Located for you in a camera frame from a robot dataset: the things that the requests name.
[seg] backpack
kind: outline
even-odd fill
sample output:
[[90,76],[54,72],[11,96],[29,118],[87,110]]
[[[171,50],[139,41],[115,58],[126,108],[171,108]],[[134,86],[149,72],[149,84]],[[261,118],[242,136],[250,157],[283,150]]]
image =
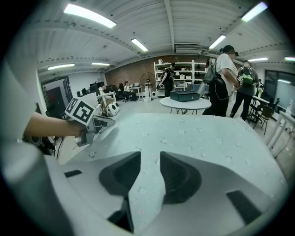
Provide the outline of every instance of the backpack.
[[243,66],[239,73],[239,77],[243,80],[243,85],[252,86],[254,82],[253,69],[249,66]]

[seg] black chair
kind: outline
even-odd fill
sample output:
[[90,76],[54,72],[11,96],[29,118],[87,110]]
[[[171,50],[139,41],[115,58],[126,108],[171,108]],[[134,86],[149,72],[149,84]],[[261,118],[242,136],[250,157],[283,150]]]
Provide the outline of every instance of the black chair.
[[257,118],[257,121],[256,121],[253,129],[257,125],[258,121],[263,122],[263,124],[262,124],[261,127],[263,127],[264,123],[266,123],[265,130],[264,130],[264,135],[265,135],[266,134],[266,128],[267,128],[267,121],[269,120],[269,118],[272,117],[272,115],[274,114],[274,112],[275,111],[271,107],[269,107],[269,106],[259,105],[257,107],[256,112],[255,112],[255,116]]
[[123,92],[123,96],[125,97],[124,102],[130,101],[130,92]]

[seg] person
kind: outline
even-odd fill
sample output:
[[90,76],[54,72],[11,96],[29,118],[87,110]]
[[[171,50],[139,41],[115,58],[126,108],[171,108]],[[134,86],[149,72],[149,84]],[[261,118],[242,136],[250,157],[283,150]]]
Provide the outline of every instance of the person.
[[203,112],[203,115],[226,116],[229,104],[229,96],[232,94],[233,85],[238,89],[240,83],[237,80],[238,71],[233,63],[236,52],[231,45],[226,45],[220,50],[223,52],[215,62],[215,71],[219,74],[209,84],[211,107]]
[[175,76],[175,63],[172,62],[170,67],[165,70],[164,77],[160,82],[159,86],[162,84],[165,87],[165,97],[170,97],[170,92],[173,90],[174,87],[174,76]]
[[[244,100],[243,111],[242,111],[241,117],[243,120],[246,120],[248,112],[249,112],[249,107],[251,104],[252,96],[254,95],[255,86],[258,84],[259,81],[258,81],[257,73],[250,66],[250,63],[248,61],[244,61],[243,66],[250,68],[250,70],[252,71],[254,80],[252,82],[252,85],[244,83],[241,86],[241,88],[237,91],[236,102],[235,102],[234,106],[232,107],[230,117],[233,118],[235,116],[242,101]],[[242,67],[238,70],[238,75],[240,75],[241,69],[242,69]]]
[[124,82],[124,92],[130,92],[128,81]]
[[[108,94],[108,88],[105,86],[105,85],[101,85],[99,87],[99,91],[100,91],[100,95],[103,95],[103,94]],[[112,99],[112,96],[108,95],[108,96],[105,96],[105,99],[106,100],[110,100]]]
[[260,90],[260,89],[261,89],[262,91],[264,90],[264,85],[263,85],[261,79],[258,79],[258,84],[255,86],[255,88],[256,88],[255,96],[258,97],[259,90]]

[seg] man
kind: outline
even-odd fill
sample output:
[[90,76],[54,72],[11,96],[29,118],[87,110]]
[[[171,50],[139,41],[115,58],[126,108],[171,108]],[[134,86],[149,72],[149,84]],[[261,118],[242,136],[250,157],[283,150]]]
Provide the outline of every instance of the man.
[[160,82],[159,85],[165,86],[165,97],[170,97],[170,92],[173,90],[174,87],[174,76],[175,76],[175,63],[172,62],[170,67],[165,70],[165,74],[163,80]]
[[130,92],[128,81],[124,82],[124,92]]
[[[252,100],[252,96],[254,95],[254,88],[255,88],[255,85],[258,83],[258,75],[253,70],[253,68],[250,66],[250,63],[248,61],[245,61],[243,66],[247,66],[252,70],[253,83],[252,83],[252,85],[243,83],[242,87],[239,90],[237,90],[236,102],[231,110],[230,117],[233,118],[235,116],[242,101],[244,100],[244,106],[243,106],[243,111],[242,111],[241,117],[243,120],[246,120],[248,112],[249,112],[249,106],[250,106],[250,103]],[[240,76],[241,69],[242,69],[242,67],[238,70],[238,77]]]

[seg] standing fan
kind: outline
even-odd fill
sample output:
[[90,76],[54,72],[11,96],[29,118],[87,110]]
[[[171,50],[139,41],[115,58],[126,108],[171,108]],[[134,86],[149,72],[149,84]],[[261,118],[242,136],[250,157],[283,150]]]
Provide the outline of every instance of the standing fan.
[[148,95],[151,97],[150,88],[154,88],[156,84],[155,75],[150,72],[145,72],[140,77],[140,84],[143,87],[148,87]]

